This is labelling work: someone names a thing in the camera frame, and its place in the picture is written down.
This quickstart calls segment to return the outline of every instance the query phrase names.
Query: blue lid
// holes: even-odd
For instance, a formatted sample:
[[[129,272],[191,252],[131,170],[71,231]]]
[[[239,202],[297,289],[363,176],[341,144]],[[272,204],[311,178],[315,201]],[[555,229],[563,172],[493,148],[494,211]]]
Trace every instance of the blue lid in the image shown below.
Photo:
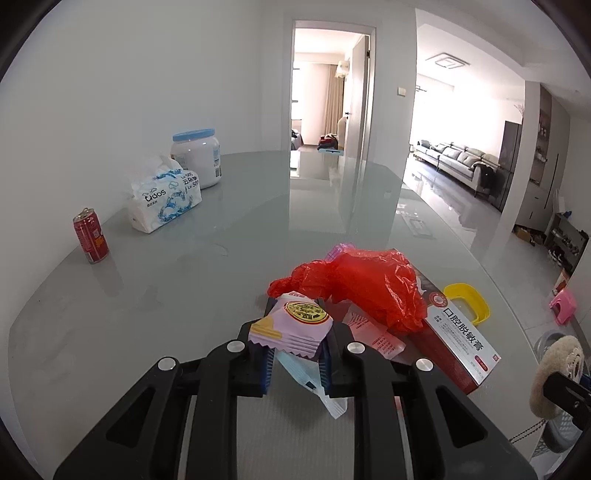
[[[182,134],[173,135],[173,142],[184,142],[187,140],[197,140],[198,138],[212,137],[216,134],[214,128],[203,128],[202,130],[191,130]]]

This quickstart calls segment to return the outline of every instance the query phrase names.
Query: triangular cutout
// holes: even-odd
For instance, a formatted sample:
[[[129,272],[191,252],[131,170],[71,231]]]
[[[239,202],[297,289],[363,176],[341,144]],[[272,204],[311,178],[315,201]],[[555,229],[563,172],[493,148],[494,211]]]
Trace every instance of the triangular cutout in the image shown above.
[[[447,388],[439,387],[436,393],[454,447],[462,448],[485,439],[484,427],[470,415]]]
[[[156,390],[152,387],[144,390],[129,410],[121,415],[121,418],[109,429],[106,435],[107,440],[134,448],[139,442],[139,436],[155,393]]]

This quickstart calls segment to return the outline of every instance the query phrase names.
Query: toothpaste box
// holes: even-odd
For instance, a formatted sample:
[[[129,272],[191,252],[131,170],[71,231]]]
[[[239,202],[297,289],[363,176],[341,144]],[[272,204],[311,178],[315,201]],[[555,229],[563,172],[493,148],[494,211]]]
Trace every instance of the toothpaste box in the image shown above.
[[[470,320],[415,268],[427,302],[427,327],[409,339],[466,394],[478,388],[501,360]]]

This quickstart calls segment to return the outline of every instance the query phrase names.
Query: sofa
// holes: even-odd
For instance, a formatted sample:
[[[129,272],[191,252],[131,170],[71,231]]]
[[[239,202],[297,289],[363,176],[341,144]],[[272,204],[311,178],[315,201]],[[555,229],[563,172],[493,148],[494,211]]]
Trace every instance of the sofa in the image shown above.
[[[443,170],[467,185],[474,190],[474,196],[490,193],[499,166],[496,156],[457,142],[431,145],[427,140],[421,140],[415,145],[413,154],[416,159],[429,162],[437,171]]]

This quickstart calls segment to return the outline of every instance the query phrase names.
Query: beige curtain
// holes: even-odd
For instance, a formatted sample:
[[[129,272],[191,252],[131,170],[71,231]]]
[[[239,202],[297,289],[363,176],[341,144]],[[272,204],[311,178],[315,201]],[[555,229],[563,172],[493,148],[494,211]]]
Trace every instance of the beige curtain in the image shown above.
[[[324,134],[336,134],[336,124],[343,116],[343,90],[345,79],[335,78],[336,65],[329,66],[329,87],[324,109]]]

